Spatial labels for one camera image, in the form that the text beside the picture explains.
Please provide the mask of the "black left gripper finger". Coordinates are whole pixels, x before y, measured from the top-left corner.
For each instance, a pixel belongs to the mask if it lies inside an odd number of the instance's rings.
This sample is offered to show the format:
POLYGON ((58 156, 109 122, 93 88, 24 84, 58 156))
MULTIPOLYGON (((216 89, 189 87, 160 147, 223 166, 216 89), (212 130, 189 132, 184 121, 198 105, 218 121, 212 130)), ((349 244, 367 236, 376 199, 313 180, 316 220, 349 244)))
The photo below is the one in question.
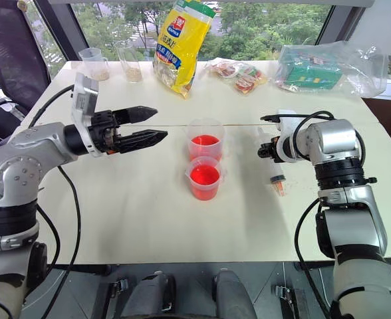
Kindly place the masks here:
POLYGON ((156 115, 158 111, 155 108, 147 106, 134 106, 115 110, 112 112, 117 124, 119 126, 124 124, 134 124, 144 122, 152 116, 156 115))
POLYGON ((160 143, 167 135, 167 131, 142 130, 128 136, 120 136, 116 138, 116 152, 125 154, 149 148, 160 143))

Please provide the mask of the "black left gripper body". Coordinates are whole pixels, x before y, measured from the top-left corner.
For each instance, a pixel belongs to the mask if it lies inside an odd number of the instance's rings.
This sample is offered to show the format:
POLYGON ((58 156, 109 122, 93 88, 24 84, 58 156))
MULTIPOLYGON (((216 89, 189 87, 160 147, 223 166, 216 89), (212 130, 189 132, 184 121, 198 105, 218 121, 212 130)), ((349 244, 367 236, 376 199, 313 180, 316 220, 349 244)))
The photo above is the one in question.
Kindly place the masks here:
POLYGON ((88 127, 94 147, 108 155, 120 153, 121 135, 116 129, 121 125, 122 112, 120 110, 95 112, 91 118, 91 125, 88 127))

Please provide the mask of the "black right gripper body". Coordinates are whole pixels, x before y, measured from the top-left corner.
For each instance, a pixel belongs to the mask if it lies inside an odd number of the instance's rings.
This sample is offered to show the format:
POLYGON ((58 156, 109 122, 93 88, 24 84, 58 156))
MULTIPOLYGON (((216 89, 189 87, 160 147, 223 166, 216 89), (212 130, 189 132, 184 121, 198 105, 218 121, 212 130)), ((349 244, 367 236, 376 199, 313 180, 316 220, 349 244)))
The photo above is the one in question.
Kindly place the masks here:
POLYGON ((274 138, 271 139, 271 149, 272 149, 272 158, 274 160, 275 163, 283 163, 283 159, 279 156, 279 153, 278 153, 278 141, 279 141, 279 136, 276 136, 274 138))

